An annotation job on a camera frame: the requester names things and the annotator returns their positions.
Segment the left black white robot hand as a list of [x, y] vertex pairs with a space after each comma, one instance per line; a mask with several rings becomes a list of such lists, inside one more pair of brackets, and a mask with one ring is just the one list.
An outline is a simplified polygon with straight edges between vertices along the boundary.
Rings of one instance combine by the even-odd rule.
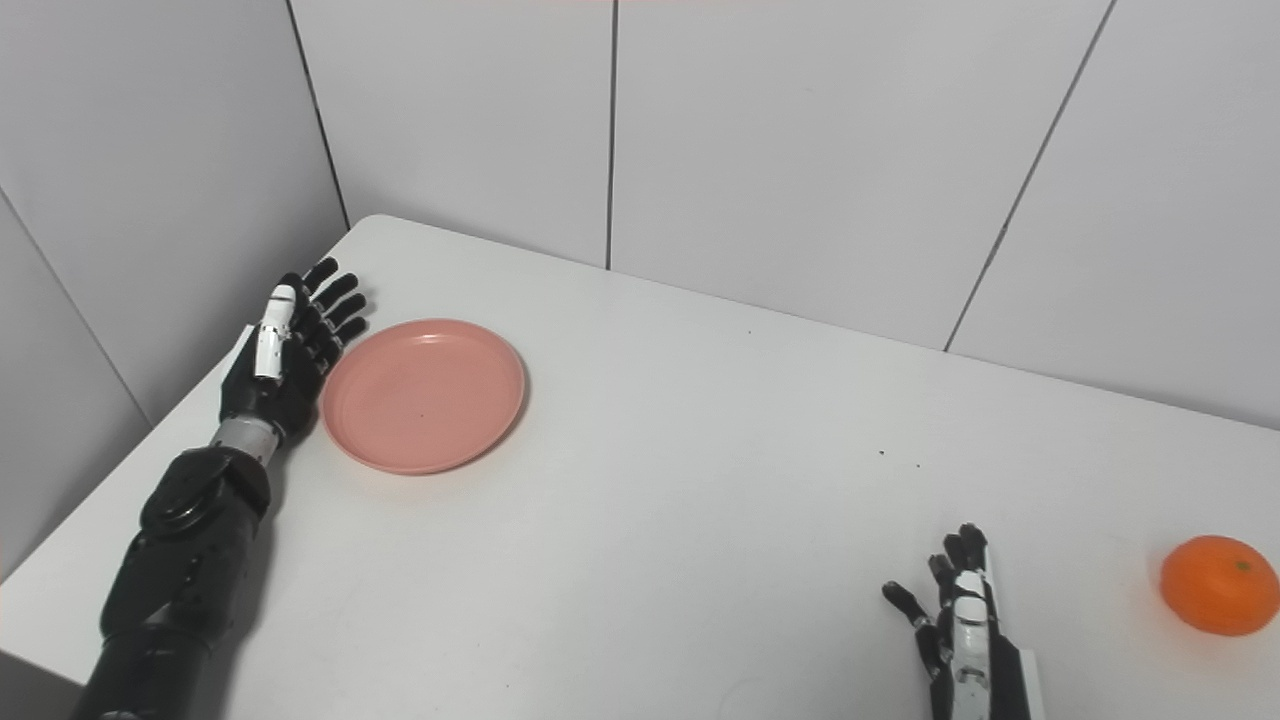
[[284, 274], [221, 383], [219, 420], [257, 421], [280, 442], [306, 430], [326, 378], [369, 328], [358, 284], [334, 258]]

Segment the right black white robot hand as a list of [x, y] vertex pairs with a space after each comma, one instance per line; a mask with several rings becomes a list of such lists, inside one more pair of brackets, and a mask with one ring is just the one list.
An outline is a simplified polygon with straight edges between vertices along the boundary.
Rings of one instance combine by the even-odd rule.
[[927, 565], [938, 588], [940, 609], [927, 612], [897, 582], [883, 597], [914, 632], [929, 683], [933, 719], [1043, 719], [1036, 657], [1004, 633], [982, 529], [965, 523], [943, 538]]

